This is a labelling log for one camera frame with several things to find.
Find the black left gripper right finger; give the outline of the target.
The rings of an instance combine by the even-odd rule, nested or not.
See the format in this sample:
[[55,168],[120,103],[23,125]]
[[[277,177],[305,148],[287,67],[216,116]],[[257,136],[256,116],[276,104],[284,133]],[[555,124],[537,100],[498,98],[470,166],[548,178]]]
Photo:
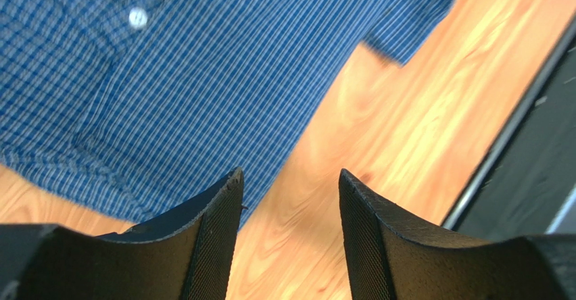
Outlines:
[[574,299],[575,236],[490,242],[432,224],[347,170],[339,177],[354,299]]

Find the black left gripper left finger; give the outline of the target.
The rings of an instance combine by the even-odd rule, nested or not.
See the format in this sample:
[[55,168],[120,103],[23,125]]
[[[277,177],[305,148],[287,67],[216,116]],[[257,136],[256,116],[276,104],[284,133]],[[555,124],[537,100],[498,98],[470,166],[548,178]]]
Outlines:
[[225,299],[243,172],[126,232],[1,226],[2,299]]

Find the blue checked long sleeve shirt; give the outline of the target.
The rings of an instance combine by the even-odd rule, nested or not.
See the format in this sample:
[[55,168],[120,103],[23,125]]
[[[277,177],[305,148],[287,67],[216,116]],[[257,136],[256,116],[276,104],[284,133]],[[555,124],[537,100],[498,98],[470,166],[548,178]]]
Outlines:
[[363,42],[406,64],[454,0],[1,0],[1,163],[143,222],[245,174],[241,221]]

